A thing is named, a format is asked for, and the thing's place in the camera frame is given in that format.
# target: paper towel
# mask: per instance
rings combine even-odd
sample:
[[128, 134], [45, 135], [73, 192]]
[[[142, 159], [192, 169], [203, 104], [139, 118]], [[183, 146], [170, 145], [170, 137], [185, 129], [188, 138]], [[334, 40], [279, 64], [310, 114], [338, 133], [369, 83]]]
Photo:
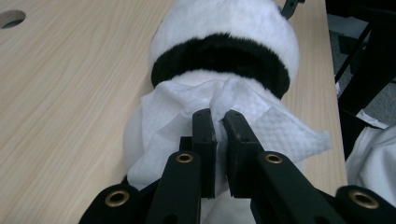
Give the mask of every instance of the paper towel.
[[[207, 77], [208, 73], [211, 72], [195, 71], [186, 77]], [[192, 114], [203, 108], [212, 112], [220, 163], [224, 163], [227, 142], [220, 120], [230, 109], [244, 114], [265, 150], [281, 152], [292, 161], [330, 148], [327, 132], [311, 130], [264, 88], [255, 91], [253, 88], [260, 87], [255, 80], [235, 75], [218, 77], [221, 78], [196, 86], [183, 84], [182, 80], [177, 82], [175, 78], [143, 97], [124, 135], [131, 184], [142, 189], [161, 177], [168, 156], [178, 150], [180, 136], [191, 135]], [[224, 189], [225, 167], [217, 169], [216, 190], [220, 193]]]

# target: black fur band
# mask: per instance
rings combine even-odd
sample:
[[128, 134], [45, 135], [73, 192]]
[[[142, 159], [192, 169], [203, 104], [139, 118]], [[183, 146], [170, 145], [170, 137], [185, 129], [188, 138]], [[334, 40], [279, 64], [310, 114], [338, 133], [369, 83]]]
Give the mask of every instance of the black fur band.
[[288, 70], [276, 54], [253, 40], [227, 34], [194, 38], [172, 47], [153, 65], [151, 82], [155, 87], [199, 69], [254, 78], [279, 99], [290, 85]]

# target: light wood surface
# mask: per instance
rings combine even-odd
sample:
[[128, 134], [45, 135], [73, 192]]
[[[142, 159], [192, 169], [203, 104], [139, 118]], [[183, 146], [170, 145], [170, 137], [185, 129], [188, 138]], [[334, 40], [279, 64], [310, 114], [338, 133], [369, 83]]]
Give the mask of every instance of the light wood surface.
[[[149, 43], [172, 0], [2, 0], [0, 15], [0, 222], [77, 223], [93, 198], [125, 175], [122, 132], [151, 91]], [[291, 19], [300, 72], [284, 103], [328, 130], [332, 149], [304, 173], [330, 194], [347, 183], [324, 0]]]

